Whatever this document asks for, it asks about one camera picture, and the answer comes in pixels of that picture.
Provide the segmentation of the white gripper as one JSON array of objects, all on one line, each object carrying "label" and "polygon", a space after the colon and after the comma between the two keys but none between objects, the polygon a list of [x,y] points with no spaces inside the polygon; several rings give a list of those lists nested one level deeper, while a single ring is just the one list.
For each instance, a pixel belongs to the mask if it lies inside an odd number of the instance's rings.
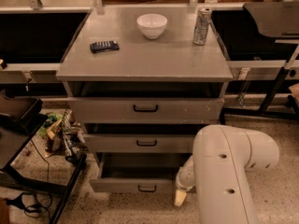
[{"label": "white gripper", "polygon": [[179,168],[176,176],[176,187],[174,196],[174,206],[180,207],[184,203],[187,192],[195,187],[195,176],[193,157],[190,156],[187,161]]}]

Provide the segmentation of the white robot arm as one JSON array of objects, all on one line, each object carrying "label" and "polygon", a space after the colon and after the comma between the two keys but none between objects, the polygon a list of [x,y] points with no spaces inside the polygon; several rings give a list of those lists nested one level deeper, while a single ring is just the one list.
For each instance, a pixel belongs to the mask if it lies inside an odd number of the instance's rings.
[{"label": "white robot arm", "polygon": [[178,170],[174,205],[196,189],[200,224],[259,224],[246,171],[269,170],[278,160],[278,144],[268,134],[208,125]]}]

